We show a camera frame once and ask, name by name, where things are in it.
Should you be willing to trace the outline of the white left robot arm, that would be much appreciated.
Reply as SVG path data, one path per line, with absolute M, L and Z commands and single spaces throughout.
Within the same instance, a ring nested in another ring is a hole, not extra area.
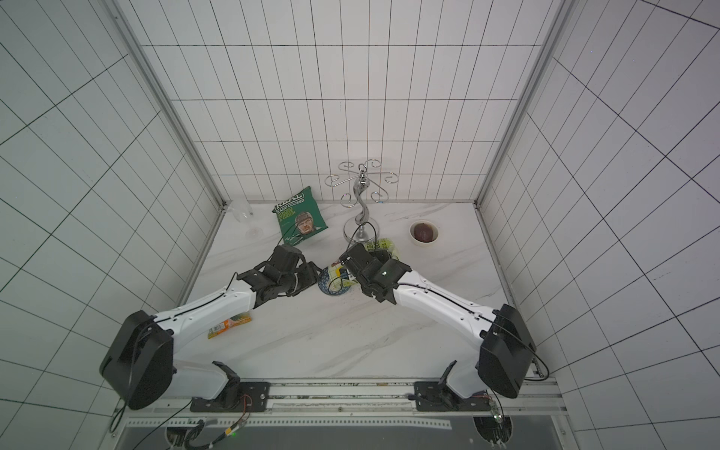
M 279 245 L 268 260 L 235 273 L 213 294 L 156 315 L 138 310 L 127 316 L 99 373 L 133 411 L 159 399 L 185 398 L 194 412 L 232 411 L 247 397 L 240 376 L 221 361 L 189 363 L 176 359 L 176 353 L 227 319 L 276 298 L 298 296 L 321 274 L 300 249 Z

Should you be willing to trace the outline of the blue patterned breakfast bowl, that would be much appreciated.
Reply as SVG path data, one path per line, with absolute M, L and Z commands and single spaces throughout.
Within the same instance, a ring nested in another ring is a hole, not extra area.
M 327 296 L 342 296 L 358 285 L 356 278 L 345 268 L 326 268 L 322 270 L 318 287 Z

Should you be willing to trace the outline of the green oats bag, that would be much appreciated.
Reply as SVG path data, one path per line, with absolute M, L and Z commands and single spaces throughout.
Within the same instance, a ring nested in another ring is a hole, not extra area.
M 390 238 L 382 237 L 378 240 L 378 243 L 375 243 L 374 241 L 367 241 L 364 243 L 364 247 L 368 252 L 387 251 L 392 258 L 399 258 L 397 246 Z M 335 277 L 342 277 L 348 279 L 350 283 L 357 283 L 356 276 L 350 271 L 347 264 L 344 262 L 337 262 L 336 266 L 337 267 L 334 269 Z

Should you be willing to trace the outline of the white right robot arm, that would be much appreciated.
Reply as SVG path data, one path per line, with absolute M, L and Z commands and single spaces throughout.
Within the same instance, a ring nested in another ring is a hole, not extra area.
M 524 383 L 549 378 L 549 367 L 514 307 L 493 309 L 455 295 L 384 249 L 355 244 L 339 260 L 366 296 L 422 313 L 474 347 L 476 358 L 452 361 L 437 382 L 414 384 L 411 400 L 419 412 L 491 411 L 501 416 L 500 396 L 515 399 Z

